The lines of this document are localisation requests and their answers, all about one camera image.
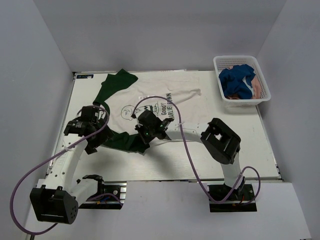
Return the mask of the white green-sleeved printed t-shirt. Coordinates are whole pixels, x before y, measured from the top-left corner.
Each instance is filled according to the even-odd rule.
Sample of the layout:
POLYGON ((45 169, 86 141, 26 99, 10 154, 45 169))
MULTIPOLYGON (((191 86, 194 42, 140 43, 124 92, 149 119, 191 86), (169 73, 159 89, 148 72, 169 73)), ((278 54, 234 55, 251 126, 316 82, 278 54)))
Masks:
POLYGON ((121 69, 107 75, 94 104, 108 111, 108 126, 114 134, 103 146, 127 152, 144 153, 150 147, 135 130, 137 121, 132 114, 150 111, 161 120, 175 120, 179 110, 188 123, 199 123, 205 117, 200 80, 195 76, 139 78, 121 69))

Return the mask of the blue t-shirt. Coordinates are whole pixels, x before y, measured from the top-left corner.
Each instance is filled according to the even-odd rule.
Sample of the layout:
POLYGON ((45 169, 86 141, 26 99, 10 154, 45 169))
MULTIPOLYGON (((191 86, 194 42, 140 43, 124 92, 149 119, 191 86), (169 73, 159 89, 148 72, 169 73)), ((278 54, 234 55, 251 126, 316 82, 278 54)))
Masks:
POLYGON ((223 95, 234 94, 243 84, 243 79, 251 86, 252 79, 256 76, 254 69, 248 64, 234 65, 232 68, 225 68, 219 74, 219 80, 223 95))

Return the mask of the pink t-shirt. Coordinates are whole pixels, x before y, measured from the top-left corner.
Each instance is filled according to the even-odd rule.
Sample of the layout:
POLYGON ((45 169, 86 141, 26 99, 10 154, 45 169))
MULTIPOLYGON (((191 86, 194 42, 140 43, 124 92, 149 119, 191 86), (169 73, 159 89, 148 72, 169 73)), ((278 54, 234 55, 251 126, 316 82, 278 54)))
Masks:
POLYGON ((230 100, 250 100, 260 99, 262 94, 262 87, 255 76, 251 81, 251 86, 247 84, 246 80, 243 79, 243 84, 240 85, 236 93, 228 94, 225 97, 230 100))

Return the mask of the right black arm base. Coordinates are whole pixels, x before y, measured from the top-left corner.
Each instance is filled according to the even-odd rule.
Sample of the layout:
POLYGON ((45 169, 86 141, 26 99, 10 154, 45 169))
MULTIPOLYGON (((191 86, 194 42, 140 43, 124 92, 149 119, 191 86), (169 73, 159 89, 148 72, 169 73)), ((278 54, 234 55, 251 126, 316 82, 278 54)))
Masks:
MULTIPOLYGON (((229 187, 224 184, 211 184, 208 187, 208 193, 216 201, 221 201, 229 192, 229 187)), ((209 210, 211 213, 250 213, 257 212, 253 186, 245 184, 240 193, 236 190, 221 204, 216 204, 209 200, 209 210)))

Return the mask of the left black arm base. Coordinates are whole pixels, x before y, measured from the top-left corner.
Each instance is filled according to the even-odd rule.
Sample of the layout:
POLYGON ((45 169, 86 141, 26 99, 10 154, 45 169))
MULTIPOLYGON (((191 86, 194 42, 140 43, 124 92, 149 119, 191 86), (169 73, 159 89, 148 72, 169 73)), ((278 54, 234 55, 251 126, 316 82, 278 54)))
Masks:
POLYGON ((79 208, 86 210, 120 210, 126 199, 126 182, 104 182, 102 191, 91 196, 79 208))

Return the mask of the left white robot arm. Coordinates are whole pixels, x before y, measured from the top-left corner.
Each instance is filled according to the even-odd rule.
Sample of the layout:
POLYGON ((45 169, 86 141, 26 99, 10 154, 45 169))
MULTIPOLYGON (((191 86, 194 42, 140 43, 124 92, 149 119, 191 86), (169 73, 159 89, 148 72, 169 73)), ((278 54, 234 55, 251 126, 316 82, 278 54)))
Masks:
POLYGON ((114 134, 107 126, 108 113, 99 106, 82 107, 64 131, 59 155, 41 187, 31 190, 30 201, 40 222, 72 224, 79 207, 89 198, 105 196, 103 177, 85 175, 73 184, 73 177, 81 155, 97 152, 97 148, 114 134))

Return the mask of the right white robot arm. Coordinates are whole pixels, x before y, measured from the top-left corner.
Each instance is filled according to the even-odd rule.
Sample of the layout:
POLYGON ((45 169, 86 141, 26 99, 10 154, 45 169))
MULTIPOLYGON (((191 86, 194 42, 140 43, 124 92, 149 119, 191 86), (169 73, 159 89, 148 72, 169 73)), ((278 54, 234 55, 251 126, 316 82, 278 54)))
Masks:
POLYGON ((226 195, 233 200, 243 195, 244 176, 239 161, 241 138, 221 119, 213 118, 209 123, 182 123, 177 119, 161 120, 150 110, 132 117, 137 120, 135 130, 145 144, 154 139, 203 144, 221 165, 226 195))

